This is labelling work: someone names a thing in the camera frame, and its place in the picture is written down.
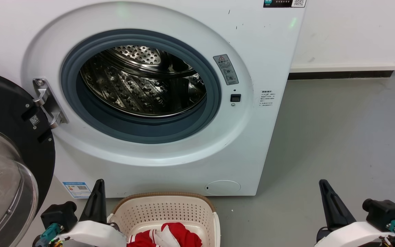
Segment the beige plastic basket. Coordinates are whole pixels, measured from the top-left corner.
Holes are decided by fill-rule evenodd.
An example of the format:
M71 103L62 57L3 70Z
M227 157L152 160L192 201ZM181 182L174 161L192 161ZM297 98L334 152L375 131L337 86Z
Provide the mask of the beige plastic basket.
M202 247L220 247L220 224L208 198L192 193L145 193L121 200L108 217L126 235L161 229L180 222L202 240Z

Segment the qr code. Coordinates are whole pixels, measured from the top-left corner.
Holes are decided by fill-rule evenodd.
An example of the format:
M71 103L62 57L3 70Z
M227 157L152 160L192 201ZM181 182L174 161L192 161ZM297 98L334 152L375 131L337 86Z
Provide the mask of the qr code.
M30 118L30 122L32 123L33 126L37 125L37 123L40 122L39 117L34 115L32 118Z
M306 0L293 0L292 7L304 8Z

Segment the white wall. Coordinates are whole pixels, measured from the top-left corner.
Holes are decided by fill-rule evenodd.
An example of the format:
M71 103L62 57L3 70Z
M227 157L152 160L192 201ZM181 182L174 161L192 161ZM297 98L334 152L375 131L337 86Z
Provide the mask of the white wall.
M307 0L291 72L395 69L395 0Z

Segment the metal hinge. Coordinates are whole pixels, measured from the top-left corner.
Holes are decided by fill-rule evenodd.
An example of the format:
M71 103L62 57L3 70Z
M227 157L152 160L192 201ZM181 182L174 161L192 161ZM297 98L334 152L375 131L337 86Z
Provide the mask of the metal hinge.
M45 78L34 78L33 87L38 94L38 98L35 98L33 101L35 105L40 106L44 110L49 119L50 127L54 129L61 123L68 123L68 119L56 101L48 81Z

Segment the brown basket rim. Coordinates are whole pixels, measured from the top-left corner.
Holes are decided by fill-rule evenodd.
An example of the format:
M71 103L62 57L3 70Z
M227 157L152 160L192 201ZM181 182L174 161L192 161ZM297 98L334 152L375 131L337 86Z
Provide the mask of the brown basket rim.
M194 197L194 198L199 198L204 200L211 208L211 211L216 212L215 206L211 203L211 201L207 198L204 197L203 195L199 194L194 194L194 193L187 193L187 192L151 192L151 193L142 193L142 194L135 194L135 195L130 195L128 197L123 198L112 210L113 214L116 214L117 210L121 205L123 205L125 202L130 201L132 199L136 198L142 198L142 197L165 197L165 196L170 196L170 197Z

